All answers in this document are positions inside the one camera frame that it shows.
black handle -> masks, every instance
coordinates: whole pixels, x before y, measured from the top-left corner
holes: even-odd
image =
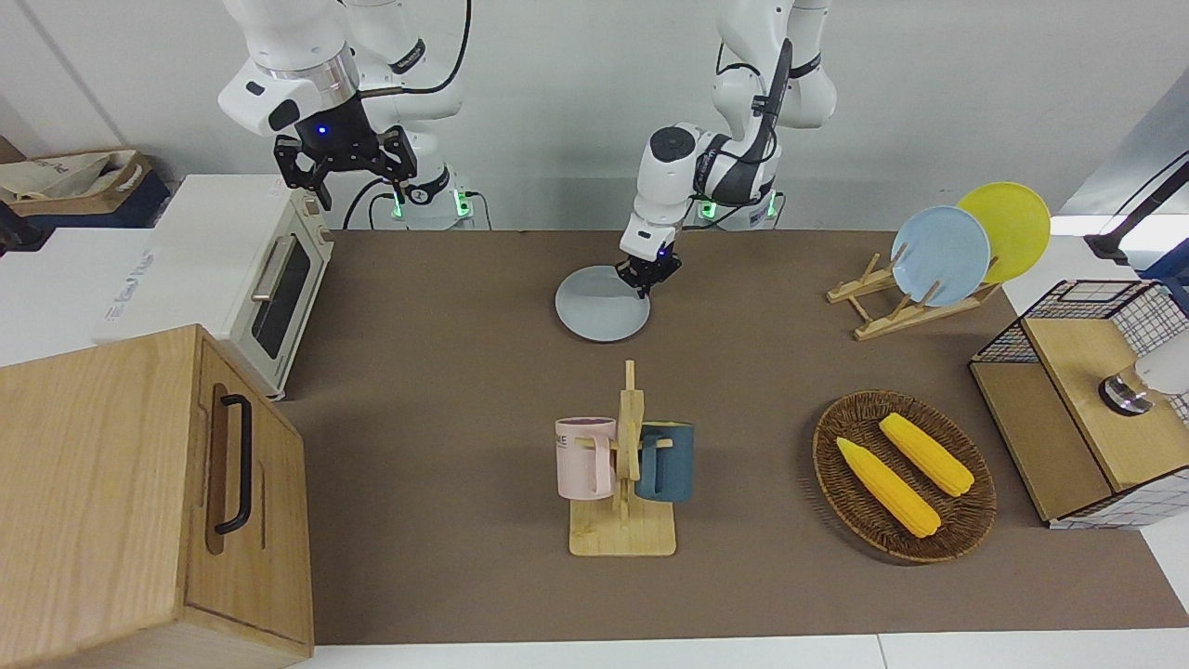
[[[215,525],[215,532],[229,535],[247,524],[252,516],[252,403],[244,396],[224,396],[224,406],[239,405],[239,511],[235,518]]]

cable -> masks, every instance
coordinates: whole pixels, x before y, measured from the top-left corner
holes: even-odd
[[[705,197],[690,197],[690,203],[685,206],[685,213],[681,214],[681,217],[678,219],[677,221],[678,232],[685,229],[685,219],[688,217],[690,210],[693,209],[693,203],[697,202],[698,200],[704,200],[704,198]]]
[[[454,69],[446,76],[446,80],[434,86],[432,88],[404,88],[401,86],[386,86],[384,88],[372,88],[369,90],[360,90],[360,97],[379,97],[382,95],[428,95],[430,93],[438,93],[445,89],[454,77],[458,75],[458,70],[463,68],[463,58],[466,57],[466,44],[471,39],[471,0],[466,0],[466,17],[463,19],[463,42],[458,46],[458,58],[454,59]]]
[[[367,227],[371,229],[376,229],[376,216],[372,215],[372,207],[376,206],[376,200],[380,200],[384,197],[389,200],[395,200],[396,195],[391,193],[380,193],[379,195],[373,195],[371,202],[367,202]]]
[[[698,226],[694,226],[694,227],[686,227],[686,229],[710,229],[711,227],[718,227],[718,223],[722,222],[722,221],[724,221],[724,220],[726,220],[726,216],[729,216],[732,213],[742,209],[746,206],[747,204],[740,204],[740,206],[735,207],[734,209],[724,213],[723,215],[716,217],[715,220],[707,222],[706,225],[698,225]]]
[[[1111,217],[1114,217],[1114,216],[1119,215],[1120,213],[1122,213],[1122,210],[1125,208],[1127,208],[1127,204],[1130,204],[1132,200],[1134,200],[1135,197],[1138,197],[1139,194],[1143,193],[1145,188],[1147,188],[1149,185],[1151,185],[1153,181],[1156,181],[1157,178],[1159,178],[1160,175],[1163,175],[1164,172],[1169,171],[1169,168],[1171,168],[1172,165],[1175,165],[1178,162],[1181,162],[1185,156],[1189,156],[1189,151],[1182,152],[1179,156],[1172,158],[1172,160],[1170,160],[1169,164],[1166,164],[1163,168],[1160,168],[1160,171],[1153,173],[1151,178],[1149,178],[1147,181],[1145,181],[1143,185],[1140,185],[1134,193],[1131,194],[1131,197],[1127,197],[1126,202],[1119,204],[1119,208],[1115,209],[1115,213],[1111,214]]]
[[[730,151],[723,151],[723,150],[719,150],[718,154],[726,156],[728,158],[735,158],[737,162],[743,163],[746,165],[762,165],[763,163],[770,160],[772,157],[776,154],[776,128],[772,127],[770,125],[766,125],[765,127],[768,128],[768,153],[762,158],[753,160],[749,158],[744,158],[743,156],[736,156]]]
[[[483,214],[487,216],[487,229],[495,231],[495,227],[491,226],[491,204],[487,203],[487,196],[478,190],[464,190],[463,194],[467,197],[474,196],[483,200]]]
[[[776,190],[776,197],[780,197],[780,208],[776,209],[776,220],[772,222],[772,228],[775,229],[780,225],[780,215],[785,213],[785,204],[788,203],[788,195],[785,195],[784,190]]]
[[[726,65],[725,68],[722,67],[722,64],[723,64],[723,46],[724,46],[724,44],[722,42],[719,42],[718,43],[718,57],[715,58],[715,76],[724,74],[728,70],[734,70],[734,69],[740,69],[740,68],[751,70],[751,72],[755,74],[755,76],[760,76],[760,70],[756,69],[750,63],[738,62],[738,63],[731,63],[731,64]]]
[[[342,229],[346,229],[347,226],[351,225],[351,215],[356,213],[356,207],[359,206],[359,200],[364,198],[364,193],[371,190],[377,183],[384,183],[384,179],[373,178],[369,181],[366,185],[360,188],[358,193],[356,193],[356,198],[351,200],[351,206],[347,207],[347,215],[342,216]]]

oven window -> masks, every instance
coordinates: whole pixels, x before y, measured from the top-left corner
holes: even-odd
[[[272,360],[277,360],[281,353],[281,343],[285,340],[285,332],[289,330],[289,321],[292,320],[294,310],[301,299],[307,276],[309,276],[309,254],[298,241],[289,255],[272,301],[260,302],[256,309],[256,320],[252,322],[252,337]]]

brown table mat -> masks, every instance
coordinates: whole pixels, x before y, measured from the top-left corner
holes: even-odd
[[[617,238],[338,235],[281,405],[306,438],[317,643],[1189,624],[1139,534],[1038,520],[965,367],[1013,317],[1002,296],[860,345],[823,292],[889,234],[690,233],[644,329],[586,343],[554,289],[618,259]],[[694,496],[674,557],[572,557],[553,421],[615,416],[628,358],[647,418],[697,425]],[[864,389],[914,396],[981,447],[1000,507],[979,550],[892,566],[830,516],[813,425]]]

yellow plate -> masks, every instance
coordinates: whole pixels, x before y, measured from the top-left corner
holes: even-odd
[[[1049,207],[1027,185],[998,181],[958,200],[958,208],[979,219],[990,240],[995,264],[983,280],[1002,283],[1027,271],[1049,246]]]

